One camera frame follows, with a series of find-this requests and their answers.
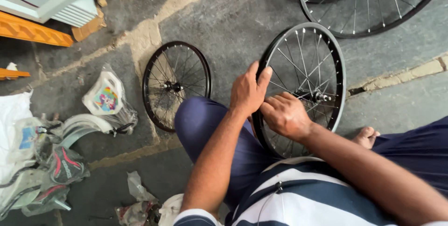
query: man's left hand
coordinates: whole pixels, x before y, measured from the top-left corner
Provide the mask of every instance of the man's left hand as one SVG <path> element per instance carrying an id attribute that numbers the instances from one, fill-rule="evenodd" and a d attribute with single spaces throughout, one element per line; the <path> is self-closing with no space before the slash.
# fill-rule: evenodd
<path id="1" fill-rule="evenodd" d="M 272 68 L 266 67 L 260 74 L 258 82 L 256 74 L 259 62 L 253 62 L 246 73 L 237 77 L 232 86 L 230 111 L 235 111 L 248 117 L 261 106 L 266 95 L 266 89 L 272 76 Z"/>

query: striped shirt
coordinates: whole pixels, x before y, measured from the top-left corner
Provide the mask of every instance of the striped shirt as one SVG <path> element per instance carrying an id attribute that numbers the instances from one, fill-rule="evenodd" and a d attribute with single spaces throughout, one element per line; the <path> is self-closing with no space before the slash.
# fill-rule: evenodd
<path id="1" fill-rule="evenodd" d="M 219 226 L 202 209 L 180 213 L 174 226 Z M 313 157 L 279 161 L 249 186 L 226 226 L 388 226 L 393 218 Z M 425 226 L 448 226 L 448 222 Z"/>

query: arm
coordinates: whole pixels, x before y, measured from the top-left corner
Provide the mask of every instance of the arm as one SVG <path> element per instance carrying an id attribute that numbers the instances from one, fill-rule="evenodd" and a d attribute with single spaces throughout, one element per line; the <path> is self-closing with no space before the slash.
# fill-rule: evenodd
<path id="1" fill-rule="evenodd" d="M 230 181 L 230 168 L 238 136 L 246 118 L 263 103 L 272 69 L 266 68 L 257 83 L 258 62 L 250 65 L 232 86 L 230 108 L 202 150 L 185 191 L 181 212 L 204 209 L 217 217 Z"/>
<path id="2" fill-rule="evenodd" d="M 313 123 L 300 100 L 283 92 L 261 112 L 273 131 L 304 144 L 405 225 L 448 221 L 448 201 L 392 161 Z"/>

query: navy blue pants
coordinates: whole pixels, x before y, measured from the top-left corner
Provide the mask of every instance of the navy blue pants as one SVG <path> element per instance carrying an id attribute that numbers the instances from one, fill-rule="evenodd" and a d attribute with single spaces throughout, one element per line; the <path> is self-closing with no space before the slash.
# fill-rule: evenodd
<path id="1" fill-rule="evenodd" d="M 227 108 L 204 97 L 190 98 L 179 106 L 174 126 L 188 156 L 195 163 L 227 112 Z M 448 117 L 401 134 L 378 137 L 372 149 L 427 181 L 448 196 Z M 238 138 L 224 202 L 230 211 L 246 188 L 279 159 L 269 154 L 254 137 L 246 120 Z"/>

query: concrete floor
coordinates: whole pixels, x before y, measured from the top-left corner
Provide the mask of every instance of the concrete floor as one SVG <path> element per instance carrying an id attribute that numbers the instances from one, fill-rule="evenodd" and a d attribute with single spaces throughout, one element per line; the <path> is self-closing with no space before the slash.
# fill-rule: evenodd
<path id="1" fill-rule="evenodd" d="M 30 78 L 1 82 L 0 94 L 34 88 L 31 111 L 60 113 L 65 120 L 88 113 L 81 97 L 108 62 L 123 81 L 128 102 L 139 113 L 131 136 L 116 138 L 92 133 L 73 149 L 90 163 L 91 177 L 73 184 L 70 212 L 24 217 L 12 211 L 2 225 L 116 225 L 114 207 L 135 202 L 126 172 L 137 170 L 144 185 L 161 202 L 183 192 L 192 167 L 172 134 L 161 131 L 146 115 L 141 71 L 152 53 L 171 40 L 198 47 L 207 58 L 213 79 L 212 99 L 228 104 L 232 81 L 261 57 L 283 29 L 306 22 L 295 0 L 107 0 L 102 10 L 107 28 L 69 48 L 0 38 L 0 67 L 9 62 L 29 71 Z M 408 22 L 384 34 L 339 40 L 344 53 L 348 88 L 372 78 L 406 70 L 448 51 L 448 0 L 433 0 Z M 71 33 L 56 21 L 48 27 Z M 352 136 L 372 125 L 382 133 L 404 132 L 448 115 L 448 72 L 350 97 L 338 129 Z M 89 216 L 111 220 L 89 220 Z"/>

